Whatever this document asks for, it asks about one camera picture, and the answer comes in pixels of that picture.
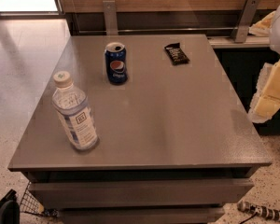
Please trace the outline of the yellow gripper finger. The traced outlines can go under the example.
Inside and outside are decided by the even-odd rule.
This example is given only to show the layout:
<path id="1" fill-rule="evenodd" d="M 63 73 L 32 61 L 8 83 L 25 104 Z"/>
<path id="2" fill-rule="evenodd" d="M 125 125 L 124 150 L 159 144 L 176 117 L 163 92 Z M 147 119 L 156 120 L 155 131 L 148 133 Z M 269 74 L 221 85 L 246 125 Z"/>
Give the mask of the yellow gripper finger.
<path id="1" fill-rule="evenodd" d="M 264 123 L 280 109 L 280 60 L 263 65 L 256 88 L 248 117 L 253 123 Z"/>
<path id="2" fill-rule="evenodd" d="M 268 36 L 275 12 L 269 13 L 262 20 L 249 27 L 249 33 L 256 36 Z"/>

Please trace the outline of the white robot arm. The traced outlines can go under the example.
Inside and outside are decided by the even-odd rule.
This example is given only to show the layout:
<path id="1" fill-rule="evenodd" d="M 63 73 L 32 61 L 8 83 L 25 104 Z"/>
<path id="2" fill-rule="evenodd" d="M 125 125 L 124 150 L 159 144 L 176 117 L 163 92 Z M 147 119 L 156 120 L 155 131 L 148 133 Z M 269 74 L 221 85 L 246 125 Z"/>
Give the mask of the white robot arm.
<path id="1" fill-rule="evenodd" d="M 280 55 L 280 5 L 275 12 L 250 28 L 251 33 L 257 30 L 268 31 L 270 49 Z M 263 65 L 256 89 L 248 117 L 253 123 L 264 123 L 280 109 L 280 60 L 275 64 Z"/>

